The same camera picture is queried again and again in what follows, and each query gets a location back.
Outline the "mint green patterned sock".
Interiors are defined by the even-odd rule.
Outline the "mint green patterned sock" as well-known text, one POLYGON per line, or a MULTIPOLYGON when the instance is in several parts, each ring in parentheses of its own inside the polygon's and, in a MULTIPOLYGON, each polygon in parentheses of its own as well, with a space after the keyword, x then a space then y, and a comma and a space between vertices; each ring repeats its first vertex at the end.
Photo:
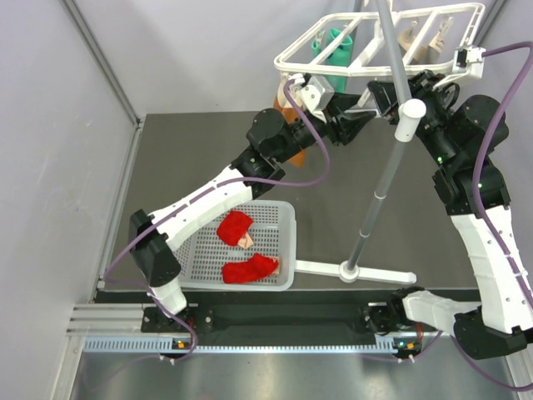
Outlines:
MULTIPOLYGON (((329 31, 329 36, 326 40, 326 44, 329 45, 335 38, 341 34, 340 29, 332 28, 329 31)), ((351 36, 347 36, 343 39, 341 44, 328 56, 326 63, 334 67, 348 67, 351 64, 351 56, 353 50, 353 40, 351 36)), ((337 93, 343 93, 346 91, 347 77, 328 75, 326 76, 328 82, 332 85, 337 93)))

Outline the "white clip sock hanger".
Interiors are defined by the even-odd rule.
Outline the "white clip sock hanger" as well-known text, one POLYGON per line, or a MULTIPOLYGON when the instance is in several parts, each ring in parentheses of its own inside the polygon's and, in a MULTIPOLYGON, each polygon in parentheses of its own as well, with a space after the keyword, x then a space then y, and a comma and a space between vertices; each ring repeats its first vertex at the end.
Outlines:
POLYGON ((391 2, 383 1, 375 12, 339 12, 328 14, 315 22, 299 38, 274 58, 275 68, 282 74, 303 73, 390 82, 398 77, 410 78, 424 70, 451 73, 456 48, 474 44, 486 7, 479 2, 393 11, 391 2), (335 38, 317 57, 311 43, 320 35, 325 39, 332 28, 340 29, 335 38), (416 38, 402 54, 397 38, 405 30, 416 38), (351 36, 353 50, 348 67, 328 65, 328 56, 351 36), (432 42, 443 41, 444 47, 436 64, 413 64, 417 50, 432 42))

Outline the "red sock back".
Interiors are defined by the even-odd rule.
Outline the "red sock back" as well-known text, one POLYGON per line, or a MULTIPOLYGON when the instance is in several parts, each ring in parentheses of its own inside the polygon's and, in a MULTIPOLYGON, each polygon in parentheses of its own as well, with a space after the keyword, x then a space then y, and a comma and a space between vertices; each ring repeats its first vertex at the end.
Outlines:
POLYGON ((252 218, 244 212, 230 211, 217 228, 217 236, 228 246, 248 249, 253 245, 248 233, 252 224, 252 218))

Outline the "red sock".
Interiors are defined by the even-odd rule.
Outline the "red sock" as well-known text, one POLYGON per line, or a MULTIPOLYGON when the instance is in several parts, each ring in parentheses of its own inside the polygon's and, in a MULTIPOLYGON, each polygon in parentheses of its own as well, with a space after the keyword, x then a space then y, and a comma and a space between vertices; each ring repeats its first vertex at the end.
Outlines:
POLYGON ((252 283, 268 278, 280 267, 276 257, 255 253, 244 262, 228 262, 222 267, 222 281, 226 284, 252 283))
POLYGON ((217 228, 217 236, 228 246, 248 249, 253 245, 248 233, 252 224, 252 218, 244 212, 230 211, 217 228))

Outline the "red sock front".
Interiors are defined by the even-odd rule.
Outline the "red sock front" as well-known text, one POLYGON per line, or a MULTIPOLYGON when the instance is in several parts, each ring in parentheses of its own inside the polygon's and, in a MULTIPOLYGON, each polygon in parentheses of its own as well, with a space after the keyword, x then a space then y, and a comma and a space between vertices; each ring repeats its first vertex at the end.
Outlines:
POLYGON ((222 281, 226 284, 252 283, 268 278, 280 267, 276 257, 255 253, 244 262, 228 262, 222 267, 222 281))

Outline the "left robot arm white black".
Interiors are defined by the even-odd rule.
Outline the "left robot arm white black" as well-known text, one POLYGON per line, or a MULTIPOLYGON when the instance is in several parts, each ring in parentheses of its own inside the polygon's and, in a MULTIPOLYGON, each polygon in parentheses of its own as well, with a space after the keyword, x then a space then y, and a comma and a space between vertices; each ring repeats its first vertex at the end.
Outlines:
POLYGON ((175 251, 219 216, 286 185, 281 165, 300 151, 315 144, 323 147, 326 140, 351 143, 376 116, 374 111, 352 112, 358 99, 336 93, 317 115, 303 110, 293 122, 275 108, 260 111, 247 131, 247 146, 217 176, 163 209, 131 215, 128 251, 147 281, 148 294, 162 306, 164 325, 180 330, 189 318, 175 251))

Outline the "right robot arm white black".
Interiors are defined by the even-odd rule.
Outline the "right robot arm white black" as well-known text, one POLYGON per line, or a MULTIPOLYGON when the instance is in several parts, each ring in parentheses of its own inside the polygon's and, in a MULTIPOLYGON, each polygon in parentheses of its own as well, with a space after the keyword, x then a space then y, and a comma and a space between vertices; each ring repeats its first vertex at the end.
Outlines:
POLYGON ((460 88, 444 79, 424 70, 408 80, 412 97, 426 105, 416 136, 437 164, 434 188, 466 247, 481 300, 459 302, 411 286, 394 292, 379 311, 367 310, 366 317, 379 331, 424 323, 450 334, 475 360, 504 357, 532 342, 532 307, 518 282, 526 270, 512 230, 511 197, 489 157, 482 161, 478 186, 472 185, 481 144, 500 104, 474 95, 454 109, 460 88), (489 222, 478 210, 476 189, 489 222))

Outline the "grey drying rack stand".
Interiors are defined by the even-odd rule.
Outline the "grey drying rack stand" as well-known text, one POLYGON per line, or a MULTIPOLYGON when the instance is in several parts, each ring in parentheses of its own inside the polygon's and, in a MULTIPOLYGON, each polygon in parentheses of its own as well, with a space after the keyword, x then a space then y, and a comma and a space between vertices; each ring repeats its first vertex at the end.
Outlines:
MULTIPOLYGON (((334 265, 349 258, 391 158, 394 130, 382 119, 369 122, 350 145, 329 146, 331 171, 324 182, 272 192, 273 198, 288 201, 296 210, 298 258, 334 265)), ((422 278, 425 259, 414 241, 425 223, 414 207, 429 187, 431 162, 417 141, 405 150, 359 263, 422 278)))

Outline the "orange brown sock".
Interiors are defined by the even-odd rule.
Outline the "orange brown sock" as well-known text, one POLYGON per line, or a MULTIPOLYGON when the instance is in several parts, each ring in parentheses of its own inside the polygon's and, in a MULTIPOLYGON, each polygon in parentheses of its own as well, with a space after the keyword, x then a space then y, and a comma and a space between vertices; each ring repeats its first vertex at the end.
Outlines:
MULTIPOLYGON (((288 80, 288 76, 286 74, 282 74, 280 84, 276 91, 276 96, 274 97, 273 107, 276 110, 281 112, 281 114, 284 116, 287 123, 291 124, 299 118, 299 114, 295 111, 292 105, 288 102, 283 92, 283 88, 287 80, 288 80)), ((304 165, 305 159, 306 159, 306 150, 301 150, 298 154, 296 154, 289 160, 289 163, 295 167, 301 168, 304 165)))

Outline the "grey beige sock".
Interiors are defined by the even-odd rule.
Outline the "grey beige sock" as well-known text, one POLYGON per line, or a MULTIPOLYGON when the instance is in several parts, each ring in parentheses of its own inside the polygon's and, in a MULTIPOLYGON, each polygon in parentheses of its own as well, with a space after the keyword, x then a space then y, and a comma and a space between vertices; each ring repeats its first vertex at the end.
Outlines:
POLYGON ((444 42, 431 42, 428 46, 421 46, 413 59, 413 64, 436 64, 443 51, 444 42))

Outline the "beige cuffed sock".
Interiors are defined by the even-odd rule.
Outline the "beige cuffed sock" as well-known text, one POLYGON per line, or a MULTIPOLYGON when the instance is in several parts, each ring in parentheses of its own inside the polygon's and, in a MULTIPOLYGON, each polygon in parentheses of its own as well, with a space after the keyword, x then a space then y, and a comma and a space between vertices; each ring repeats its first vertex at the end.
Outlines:
POLYGON ((405 30, 397 38, 399 49, 402 54, 405 54, 410 48, 416 38, 416 34, 412 31, 405 30))

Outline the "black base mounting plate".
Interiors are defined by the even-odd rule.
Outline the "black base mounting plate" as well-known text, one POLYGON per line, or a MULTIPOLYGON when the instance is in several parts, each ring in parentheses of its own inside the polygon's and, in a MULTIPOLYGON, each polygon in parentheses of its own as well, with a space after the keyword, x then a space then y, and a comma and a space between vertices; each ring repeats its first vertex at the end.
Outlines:
POLYGON ((303 328, 306 332, 341 327, 356 334, 385 335, 403 328, 386 313, 385 306, 356 307, 354 304, 217 304, 188 305, 176 316, 159 307, 149 307, 142 323, 145 333, 169 333, 192 328, 199 335, 226 332, 229 328, 278 330, 303 328))

